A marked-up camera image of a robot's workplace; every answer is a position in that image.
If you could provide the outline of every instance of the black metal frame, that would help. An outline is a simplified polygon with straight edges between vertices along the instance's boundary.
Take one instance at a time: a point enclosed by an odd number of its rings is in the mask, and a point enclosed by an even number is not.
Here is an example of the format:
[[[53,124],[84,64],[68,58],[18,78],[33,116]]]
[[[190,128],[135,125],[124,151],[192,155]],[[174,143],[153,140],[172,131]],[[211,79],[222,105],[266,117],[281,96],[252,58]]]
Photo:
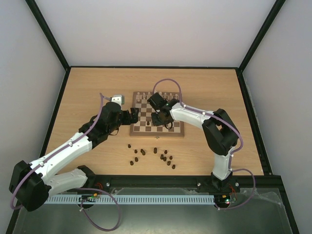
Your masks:
[[[71,71],[72,67],[92,67],[92,68],[158,68],[158,69],[235,69],[238,82],[240,85],[240,89],[242,92],[242,96],[244,99],[244,103],[246,106],[248,118],[250,121],[250,125],[252,128],[254,140],[256,143],[256,147],[258,150],[261,166],[263,169],[264,175],[256,175],[256,185],[258,188],[278,188],[279,192],[282,197],[282,201],[285,205],[287,216],[292,228],[293,233],[299,233],[297,224],[295,222],[292,209],[290,207],[290,203],[288,201],[286,191],[283,185],[283,181],[280,176],[278,175],[272,175],[272,170],[270,166],[270,162],[263,144],[263,140],[261,137],[261,133],[259,130],[259,126],[257,123],[256,116],[254,114],[254,109],[252,106],[252,102],[250,100],[250,96],[246,87],[246,83],[243,77],[243,71],[246,68],[247,64],[251,60],[253,54],[255,53],[257,47],[261,43],[262,39],[264,38],[266,32],[268,31],[270,25],[274,21],[275,17],[277,16],[279,10],[283,6],[285,0],[276,0],[275,4],[273,5],[270,13],[268,14],[266,20],[264,21],[262,27],[260,28],[257,36],[255,37],[252,45],[250,46],[246,56],[244,57],[240,67],[172,67],[172,66],[70,66],[60,47],[58,46],[58,43],[56,42],[49,26],[47,25],[42,13],[40,12],[35,0],[25,0],[31,9],[32,13],[34,14],[38,24],[42,28],[44,34],[46,35],[48,41],[50,42],[53,50],[55,51],[57,57],[59,58],[62,66],[64,67],[64,70],[66,71],[64,80],[58,95],[57,103],[55,105],[55,109],[52,114],[52,118],[50,121],[50,125],[46,134],[46,138],[44,140],[44,144],[40,153],[40,156],[43,156],[45,154],[45,151],[48,146],[48,142],[52,133],[52,129],[55,123],[55,119],[59,110],[59,106],[61,103],[61,99],[63,96],[63,93],[65,91],[66,83]],[[136,176],[136,175],[98,175],[96,177],[96,181],[100,181],[102,184],[106,184],[106,182],[110,183],[110,187],[118,188],[118,187],[177,187],[177,188],[193,188],[197,189],[197,183],[199,181],[202,181],[204,179],[209,178],[210,176]],[[242,188],[249,188],[253,186],[253,180],[251,176],[233,176],[235,180],[239,183],[240,187]],[[205,185],[202,184],[199,191],[205,191]],[[11,217],[11,221],[9,223],[7,234],[13,233],[16,220],[18,218],[19,211],[15,210],[13,212],[13,215]]]

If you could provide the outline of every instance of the white robotic arm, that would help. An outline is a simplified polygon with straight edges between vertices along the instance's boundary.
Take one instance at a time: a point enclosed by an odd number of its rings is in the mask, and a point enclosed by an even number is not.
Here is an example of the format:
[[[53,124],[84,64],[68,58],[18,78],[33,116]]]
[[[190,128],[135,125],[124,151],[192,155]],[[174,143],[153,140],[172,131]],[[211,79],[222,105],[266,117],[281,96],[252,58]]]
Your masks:
[[[80,166],[60,175],[56,173],[81,154],[105,141],[121,125],[137,122],[138,108],[131,108],[131,113],[129,113],[121,109],[123,103],[122,95],[113,96],[102,107],[97,122],[94,122],[97,116],[92,117],[79,129],[79,132],[54,151],[29,164],[21,161],[15,165],[9,190],[13,194],[16,193],[16,198],[28,211],[40,207],[50,196],[69,189],[80,188],[86,184],[91,186],[94,184],[93,181],[88,182],[88,180],[94,179],[95,174],[86,166]]]
[[[223,181],[231,174],[231,152],[237,144],[238,136],[227,126],[222,125],[222,123],[211,117],[218,115],[219,118],[224,119],[236,128],[224,110],[219,109],[216,112],[203,112],[194,107],[187,108],[186,105],[182,106],[176,99],[167,102],[158,93],[153,94],[148,99],[148,102],[156,111],[156,113],[152,114],[154,125],[167,126],[168,124],[172,124],[173,120],[177,120],[202,129],[209,147],[214,152],[213,175],[220,181]],[[222,125],[222,128],[219,130],[217,125]]]

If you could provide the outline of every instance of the wooden tabletop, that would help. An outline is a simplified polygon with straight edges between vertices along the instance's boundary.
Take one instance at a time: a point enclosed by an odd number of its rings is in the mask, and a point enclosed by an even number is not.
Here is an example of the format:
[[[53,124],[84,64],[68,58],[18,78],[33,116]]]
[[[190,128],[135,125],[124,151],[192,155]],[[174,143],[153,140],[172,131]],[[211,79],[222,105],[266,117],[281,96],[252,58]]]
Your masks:
[[[235,70],[72,68],[47,152],[67,141],[98,113],[100,92],[107,97],[125,95],[122,107],[125,110],[132,105],[134,91],[152,91],[154,84],[163,78],[173,78],[180,84],[187,105],[212,111],[224,109],[244,139],[243,149],[234,154],[232,168],[247,168],[255,175],[263,175]],[[173,82],[165,81],[157,90],[177,92],[178,88]],[[185,124],[185,137],[177,139],[130,137],[129,131],[130,126],[121,126],[117,136],[109,136],[107,141],[75,159],[61,172],[79,165],[86,165],[100,175],[210,175],[213,169],[214,154],[199,128]],[[144,149],[146,155],[135,154],[134,149],[138,152]],[[168,156],[173,156],[174,170],[160,160],[164,150],[168,151]],[[136,156],[139,161],[131,166],[130,161]]]

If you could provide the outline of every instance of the chessboard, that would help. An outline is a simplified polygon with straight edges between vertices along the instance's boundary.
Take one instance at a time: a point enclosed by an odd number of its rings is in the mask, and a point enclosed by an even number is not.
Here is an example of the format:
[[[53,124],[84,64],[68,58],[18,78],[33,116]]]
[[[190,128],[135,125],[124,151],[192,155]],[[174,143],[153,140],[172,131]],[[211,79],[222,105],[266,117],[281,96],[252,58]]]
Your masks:
[[[175,92],[159,92],[159,94],[167,101],[175,98],[179,99],[179,93]],[[147,102],[152,92],[134,92],[133,107],[139,109],[138,122],[131,124],[130,136],[133,137],[184,137],[184,123],[181,121],[173,122],[172,128],[170,124],[167,129],[165,126],[154,126],[151,114],[155,110]]]

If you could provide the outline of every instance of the white wall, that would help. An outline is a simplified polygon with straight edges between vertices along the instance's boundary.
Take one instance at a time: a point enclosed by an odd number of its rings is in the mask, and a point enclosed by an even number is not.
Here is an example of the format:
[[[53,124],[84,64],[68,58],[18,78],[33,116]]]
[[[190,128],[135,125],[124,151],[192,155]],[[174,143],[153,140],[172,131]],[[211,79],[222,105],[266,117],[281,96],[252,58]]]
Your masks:
[[[288,0],[244,72],[300,233],[312,217],[312,1]]]
[[[70,65],[239,66],[275,0],[37,0]]]
[[[14,165],[39,156],[64,69],[25,1],[0,1],[0,233]]]

